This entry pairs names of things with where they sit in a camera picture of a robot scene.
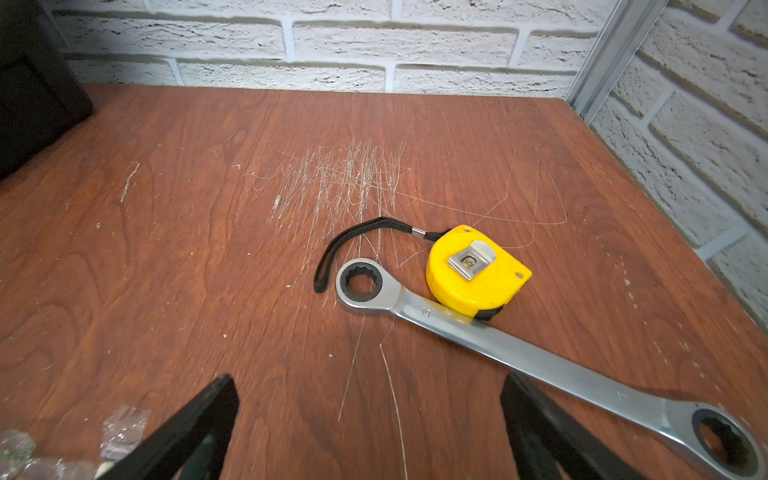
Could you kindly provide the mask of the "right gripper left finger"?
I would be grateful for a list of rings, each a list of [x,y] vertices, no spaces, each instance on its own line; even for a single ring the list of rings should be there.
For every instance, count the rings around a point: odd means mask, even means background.
[[[216,377],[102,477],[218,479],[239,405],[233,377]]]

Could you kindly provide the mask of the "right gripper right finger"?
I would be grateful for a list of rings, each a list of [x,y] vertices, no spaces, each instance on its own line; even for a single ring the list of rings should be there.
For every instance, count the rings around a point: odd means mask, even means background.
[[[643,477],[524,376],[506,376],[500,403],[521,479]]]

